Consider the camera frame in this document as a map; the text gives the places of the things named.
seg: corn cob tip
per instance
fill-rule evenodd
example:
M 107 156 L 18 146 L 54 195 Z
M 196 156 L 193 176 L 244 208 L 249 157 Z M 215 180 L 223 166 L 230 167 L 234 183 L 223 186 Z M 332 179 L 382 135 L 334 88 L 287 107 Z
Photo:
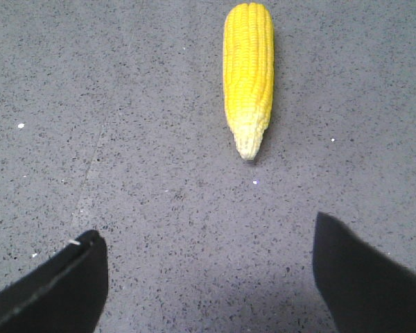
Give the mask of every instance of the corn cob tip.
M 254 130 L 253 133 L 250 135 L 250 131 L 244 130 L 234 133 L 236 149 L 245 161 L 253 160 L 261 146 L 263 132 Z

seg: gray floor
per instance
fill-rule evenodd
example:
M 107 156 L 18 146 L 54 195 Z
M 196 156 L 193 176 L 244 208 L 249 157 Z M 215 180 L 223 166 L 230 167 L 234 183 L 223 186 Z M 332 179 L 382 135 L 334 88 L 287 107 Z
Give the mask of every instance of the gray floor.
M 318 210 L 416 272 L 416 1 L 266 2 L 254 164 L 223 114 L 236 4 L 0 1 L 0 289 L 96 228 L 97 332 L 335 332 Z

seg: corn on the cob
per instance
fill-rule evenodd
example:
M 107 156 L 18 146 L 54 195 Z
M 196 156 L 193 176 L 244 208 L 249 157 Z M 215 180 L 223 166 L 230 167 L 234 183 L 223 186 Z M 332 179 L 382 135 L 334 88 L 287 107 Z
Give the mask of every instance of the corn on the cob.
M 223 37 L 225 115 L 236 149 L 253 160 L 270 122 L 274 81 L 273 25 L 260 3 L 229 12 Z

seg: terrazzo floor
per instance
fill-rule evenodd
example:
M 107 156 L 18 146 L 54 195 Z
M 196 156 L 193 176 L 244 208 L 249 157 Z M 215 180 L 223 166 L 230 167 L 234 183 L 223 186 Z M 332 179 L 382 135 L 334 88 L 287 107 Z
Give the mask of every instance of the terrazzo floor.
M 335 332 L 328 212 L 416 272 L 416 1 L 264 1 L 254 163 L 223 113 L 236 1 L 0 1 L 0 290 L 95 228 L 96 332 Z

